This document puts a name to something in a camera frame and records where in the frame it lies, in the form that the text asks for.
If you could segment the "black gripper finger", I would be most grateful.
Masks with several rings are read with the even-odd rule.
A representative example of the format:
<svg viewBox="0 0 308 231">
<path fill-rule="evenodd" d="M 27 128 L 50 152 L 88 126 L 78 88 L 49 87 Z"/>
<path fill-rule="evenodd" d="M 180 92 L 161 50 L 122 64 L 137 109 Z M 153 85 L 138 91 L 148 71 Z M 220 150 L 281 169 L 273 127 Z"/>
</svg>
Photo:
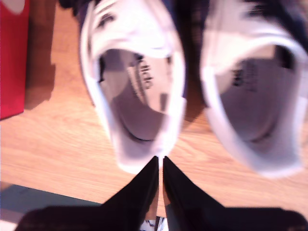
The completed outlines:
<svg viewBox="0 0 308 231">
<path fill-rule="evenodd" d="M 159 184 L 158 157 L 103 204 L 103 226 L 141 226 Z"/>
<path fill-rule="evenodd" d="M 168 157 L 163 159 L 167 217 L 175 219 L 230 219 L 230 210 L 195 185 Z"/>
</svg>

